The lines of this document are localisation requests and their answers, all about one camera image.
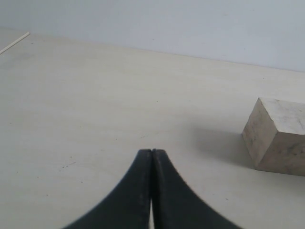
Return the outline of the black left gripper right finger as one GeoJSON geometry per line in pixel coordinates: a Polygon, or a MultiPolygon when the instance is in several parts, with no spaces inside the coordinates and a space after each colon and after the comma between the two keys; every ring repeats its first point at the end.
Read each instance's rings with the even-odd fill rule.
{"type": "Polygon", "coordinates": [[[238,229],[202,201],[179,175],[165,150],[152,151],[151,198],[156,229],[238,229]]]}

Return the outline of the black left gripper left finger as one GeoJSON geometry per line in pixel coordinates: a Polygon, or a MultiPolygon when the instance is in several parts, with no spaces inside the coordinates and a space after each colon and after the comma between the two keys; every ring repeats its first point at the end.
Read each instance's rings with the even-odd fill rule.
{"type": "Polygon", "coordinates": [[[138,151],[117,186],[67,229],[148,229],[152,151],[138,151]]]}

